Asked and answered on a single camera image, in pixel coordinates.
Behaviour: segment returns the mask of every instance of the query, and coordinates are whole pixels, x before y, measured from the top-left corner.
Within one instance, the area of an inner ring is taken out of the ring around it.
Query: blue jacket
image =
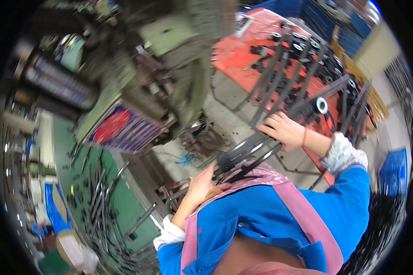
[[[340,173],[325,193],[300,190],[334,236],[343,262],[348,260],[367,228],[369,182],[367,171],[353,165]],[[209,203],[199,211],[197,227],[202,228],[198,234],[197,260],[184,269],[187,275],[210,274],[236,230],[249,238],[280,246],[292,255],[301,255],[306,268],[326,272],[321,243],[309,243],[271,186],[252,186]],[[183,245],[183,242],[172,243],[159,249],[163,275],[180,274]]]

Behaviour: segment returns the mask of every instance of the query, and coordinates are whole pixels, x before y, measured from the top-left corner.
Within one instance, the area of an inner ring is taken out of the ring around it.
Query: pink apron
[[[227,179],[239,171],[240,169],[237,169],[229,175]],[[199,206],[196,212],[185,219],[185,242],[182,248],[181,275],[184,275],[182,270],[197,259],[198,212],[205,205],[216,199],[253,185],[271,185],[273,187],[307,236],[309,242],[321,242],[326,256],[327,273],[335,275],[343,265],[343,255],[330,230],[303,194],[285,176],[273,170],[265,163],[261,163],[258,167],[250,171],[247,176],[260,176],[260,178],[242,179],[235,182],[229,190],[205,201]]]

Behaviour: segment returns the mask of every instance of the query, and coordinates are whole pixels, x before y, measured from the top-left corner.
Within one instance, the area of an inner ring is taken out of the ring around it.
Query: pink apron strap
[[[182,248],[181,275],[182,270],[197,259],[197,213],[185,219],[185,242]]]
[[[292,182],[276,184],[272,187],[306,234],[309,242],[321,241],[326,257],[327,274],[335,275],[343,265],[343,255],[320,215]]]

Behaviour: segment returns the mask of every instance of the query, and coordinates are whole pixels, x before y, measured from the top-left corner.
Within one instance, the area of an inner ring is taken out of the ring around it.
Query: red string bracelet
[[[306,140],[306,132],[307,132],[307,128],[304,128],[304,135],[303,135],[303,143],[301,145],[301,147],[304,147],[304,141]]]

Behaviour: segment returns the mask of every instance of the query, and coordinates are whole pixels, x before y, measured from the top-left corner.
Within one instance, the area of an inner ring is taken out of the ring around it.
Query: blue rope
[[[181,159],[180,160],[176,160],[174,161],[177,164],[180,164],[182,167],[184,167],[185,165],[190,165],[191,164],[191,160],[194,158],[194,154],[181,154]]]

